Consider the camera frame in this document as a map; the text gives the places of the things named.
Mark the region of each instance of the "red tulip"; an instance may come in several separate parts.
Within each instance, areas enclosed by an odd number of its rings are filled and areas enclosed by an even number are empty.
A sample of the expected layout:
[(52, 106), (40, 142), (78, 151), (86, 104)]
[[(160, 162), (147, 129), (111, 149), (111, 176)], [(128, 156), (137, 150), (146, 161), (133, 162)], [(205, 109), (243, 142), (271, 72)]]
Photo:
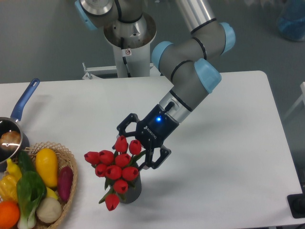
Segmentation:
[(122, 176), (125, 180), (132, 181), (139, 175), (139, 170), (135, 167), (127, 167), (123, 169)]
[(116, 140), (115, 144), (114, 144), (114, 148), (116, 151), (120, 152), (120, 153), (126, 153), (127, 149), (128, 149), (128, 143), (126, 138), (121, 135), (119, 136), (119, 138)]
[(100, 163), (100, 154), (98, 152), (88, 152), (84, 155), (85, 160), (92, 165)]
[(142, 146), (139, 140), (132, 140), (129, 144), (129, 151), (133, 155), (138, 155), (142, 150)]
[(124, 194), (128, 190), (128, 184), (124, 180), (117, 180), (113, 185), (114, 191), (120, 194)]
[(111, 180), (117, 180), (122, 176), (122, 169), (118, 166), (108, 166), (105, 175)]
[(110, 165), (114, 160), (113, 152), (109, 150), (102, 150), (100, 152), (100, 161), (105, 165)]
[(115, 158), (115, 164), (121, 168), (125, 167), (126, 165), (129, 164), (130, 162), (130, 155), (129, 154), (121, 154), (121, 155), (118, 155), (116, 158)]
[(105, 199), (106, 207), (109, 211), (115, 210), (119, 202), (120, 199), (116, 194), (109, 194)]
[(104, 164), (98, 164), (97, 167), (95, 168), (95, 174), (98, 176), (98, 177), (104, 177), (105, 174), (106, 174), (106, 169), (107, 169), (107, 166), (104, 165)]

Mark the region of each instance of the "blue pan handle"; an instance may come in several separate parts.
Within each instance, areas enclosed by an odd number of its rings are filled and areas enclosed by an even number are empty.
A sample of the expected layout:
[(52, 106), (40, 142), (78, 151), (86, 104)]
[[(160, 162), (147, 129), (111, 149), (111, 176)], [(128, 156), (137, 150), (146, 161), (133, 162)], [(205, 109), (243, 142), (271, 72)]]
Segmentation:
[(16, 105), (10, 115), (10, 117), (12, 119), (19, 120), (19, 121), (21, 120), (23, 108), (24, 108), (25, 104), (27, 103), (27, 101), (29, 100), (29, 98), (34, 93), (34, 91), (36, 90), (39, 83), (40, 83), (40, 80), (37, 78), (33, 79), (30, 82), (30, 85), (27, 87), (27, 89), (25, 89), (24, 93), (22, 94), (22, 96), (20, 97), (18, 102), (16, 103)]

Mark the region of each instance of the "orange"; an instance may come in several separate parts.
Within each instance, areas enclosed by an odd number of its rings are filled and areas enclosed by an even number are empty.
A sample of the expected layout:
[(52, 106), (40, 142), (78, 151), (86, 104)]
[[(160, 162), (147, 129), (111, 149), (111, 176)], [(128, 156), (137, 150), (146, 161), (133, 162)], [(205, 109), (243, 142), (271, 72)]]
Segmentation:
[(0, 229), (9, 229), (19, 220), (20, 211), (13, 201), (3, 201), (0, 203)]

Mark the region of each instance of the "blue joint cap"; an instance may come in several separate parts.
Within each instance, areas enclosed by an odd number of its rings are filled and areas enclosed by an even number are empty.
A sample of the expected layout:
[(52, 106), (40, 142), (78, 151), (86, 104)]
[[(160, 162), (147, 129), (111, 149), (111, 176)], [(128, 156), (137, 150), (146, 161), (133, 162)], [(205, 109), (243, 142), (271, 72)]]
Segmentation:
[(84, 12), (84, 10), (82, 9), (80, 3), (78, 1), (75, 2), (75, 7), (79, 13), (79, 15), (81, 16), (81, 20), (85, 23), (85, 25), (87, 26), (87, 28), (89, 30), (97, 30), (97, 28), (95, 27), (95, 25), (90, 21), (90, 19), (88, 18), (87, 14)]
[(233, 48), (233, 46), (235, 45), (235, 32), (233, 30), (233, 28), (226, 22), (222, 22), (220, 23), (223, 28), (224, 28), (224, 32), (225, 32), (225, 47), (224, 47), (224, 52), (229, 51), (231, 48)]
[(205, 59), (199, 59), (194, 66), (202, 85), (208, 93), (212, 93), (221, 81), (220, 73)]
[(161, 42), (159, 43), (153, 50), (152, 52), (152, 62), (153, 64), (157, 67), (158, 70), (159, 69), (159, 63), (160, 63), (160, 59), (162, 57), (163, 52), (165, 51), (165, 49), (171, 45), (173, 43), (171, 42)]

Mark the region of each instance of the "black cable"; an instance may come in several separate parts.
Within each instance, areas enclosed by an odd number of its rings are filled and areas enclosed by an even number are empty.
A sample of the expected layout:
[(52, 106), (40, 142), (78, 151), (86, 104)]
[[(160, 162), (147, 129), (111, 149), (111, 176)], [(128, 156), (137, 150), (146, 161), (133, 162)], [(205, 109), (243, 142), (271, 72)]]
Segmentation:
[(295, 229), (300, 229), (300, 228), (302, 228), (303, 226), (305, 226), (305, 223), (300, 224), (300, 225), (299, 225), (299, 226), (297, 226)]

